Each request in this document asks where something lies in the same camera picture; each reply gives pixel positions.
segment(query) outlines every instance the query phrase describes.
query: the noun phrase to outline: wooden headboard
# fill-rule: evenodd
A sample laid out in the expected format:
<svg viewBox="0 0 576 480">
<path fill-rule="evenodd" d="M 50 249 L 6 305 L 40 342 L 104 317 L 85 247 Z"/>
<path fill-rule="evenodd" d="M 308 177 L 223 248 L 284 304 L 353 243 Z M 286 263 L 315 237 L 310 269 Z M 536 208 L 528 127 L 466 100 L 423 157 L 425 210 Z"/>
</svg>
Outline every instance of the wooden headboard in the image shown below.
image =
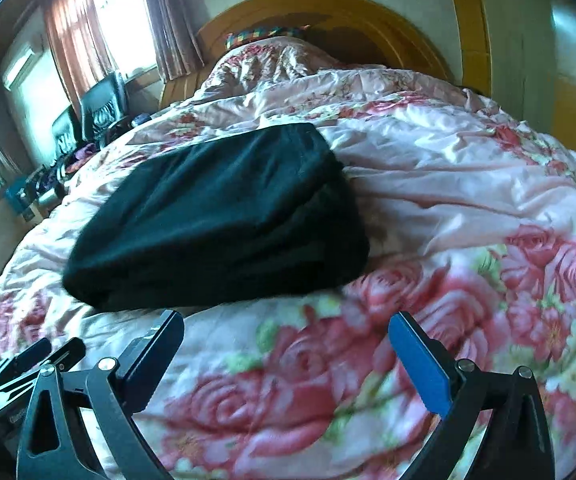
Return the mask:
<svg viewBox="0 0 576 480">
<path fill-rule="evenodd" d="M 206 66 L 166 83 L 159 107 L 192 97 L 226 53 L 228 33 L 302 25 L 310 25 L 306 41 L 342 62 L 379 63 L 451 80 L 433 45 L 411 23 L 370 0 L 246 0 L 199 30 Z"/>
</svg>

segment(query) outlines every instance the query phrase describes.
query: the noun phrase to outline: floral comforter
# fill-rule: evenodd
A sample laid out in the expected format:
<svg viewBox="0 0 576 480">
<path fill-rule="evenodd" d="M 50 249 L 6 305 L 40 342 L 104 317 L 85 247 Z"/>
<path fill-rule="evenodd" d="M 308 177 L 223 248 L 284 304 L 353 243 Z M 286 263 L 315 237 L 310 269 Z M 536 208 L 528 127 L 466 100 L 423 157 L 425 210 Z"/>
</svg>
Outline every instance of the floral comforter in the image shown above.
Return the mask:
<svg viewBox="0 0 576 480">
<path fill-rule="evenodd" d="M 158 312 L 96 314 L 60 274 L 141 161 L 309 121 L 346 169 L 370 238 L 343 290 L 183 312 L 186 338 L 135 421 L 175 478 L 396 479 L 437 424 L 386 338 L 407 310 L 486 370 L 535 372 L 559 479 L 576 466 L 576 153 L 429 76 L 342 66 L 292 38 L 233 51 L 200 91 L 95 155 L 0 278 L 0 356 L 84 339 L 93 366 Z M 482 425 L 453 472 L 462 478 Z M 119 472 L 94 420 L 108 474 Z"/>
</svg>

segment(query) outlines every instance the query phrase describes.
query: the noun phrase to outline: folded black clothing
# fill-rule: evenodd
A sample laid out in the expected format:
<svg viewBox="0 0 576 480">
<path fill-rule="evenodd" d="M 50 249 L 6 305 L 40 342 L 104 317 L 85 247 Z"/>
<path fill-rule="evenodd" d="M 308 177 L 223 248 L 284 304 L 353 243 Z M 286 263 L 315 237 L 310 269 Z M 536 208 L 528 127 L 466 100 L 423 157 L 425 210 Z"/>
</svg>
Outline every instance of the folded black clothing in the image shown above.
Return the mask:
<svg viewBox="0 0 576 480">
<path fill-rule="evenodd" d="M 369 243 L 343 166 L 309 123 L 141 163 L 75 243 L 63 286 L 103 311 L 307 294 L 355 279 Z"/>
</svg>

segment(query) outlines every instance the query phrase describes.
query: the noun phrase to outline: plaid pillow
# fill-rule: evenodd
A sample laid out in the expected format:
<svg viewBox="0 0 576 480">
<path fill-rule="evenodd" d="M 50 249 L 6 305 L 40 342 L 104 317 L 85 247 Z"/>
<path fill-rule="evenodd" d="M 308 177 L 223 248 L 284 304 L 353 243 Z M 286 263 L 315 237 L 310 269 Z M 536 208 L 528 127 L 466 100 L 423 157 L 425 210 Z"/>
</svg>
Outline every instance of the plaid pillow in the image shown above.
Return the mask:
<svg viewBox="0 0 576 480">
<path fill-rule="evenodd" d="M 231 32 L 226 36 L 226 51 L 253 41 L 266 40 L 275 36 L 292 36 L 302 40 L 309 27 L 309 25 L 304 25 L 303 27 L 259 27 L 252 30 L 242 30 L 237 34 Z"/>
</svg>

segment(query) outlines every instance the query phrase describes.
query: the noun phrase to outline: metal screw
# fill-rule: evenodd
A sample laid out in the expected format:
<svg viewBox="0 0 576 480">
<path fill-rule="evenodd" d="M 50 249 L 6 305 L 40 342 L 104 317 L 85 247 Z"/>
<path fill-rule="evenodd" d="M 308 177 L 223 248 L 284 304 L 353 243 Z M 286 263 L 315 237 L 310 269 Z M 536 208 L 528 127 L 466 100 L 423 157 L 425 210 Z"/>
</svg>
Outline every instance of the metal screw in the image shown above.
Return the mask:
<svg viewBox="0 0 576 480">
<path fill-rule="evenodd" d="M 457 361 L 457 368 L 462 372 L 470 373 L 475 369 L 475 363 L 473 363 L 470 359 L 459 359 Z"/>
<path fill-rule="evenodd" d="M 520 366 L 519 367 L 519 375 L 524 379 L 531 379 L 532 378 L 532 370 L 530 370 L 527 366 Z"/>
<path fill-rule="evenodd" d="M 115 361 L 111 357 L 104 357 L 103 359 L 101 359 L 101 361 L 97 366 L 99 367 L 100 370 L 112 370 L 116 362 L 117 361 Z"/>
<path fill-rule="evenodd" d="M 41 368 L 39 370 L 39 373 L 41 375 L 43 375 L 44 377 L 51 375 L 53 372 L 54 372 L 54 366 L 52 366 L 52 365 L 48 365 L 48 366 Z"/>
</svg>

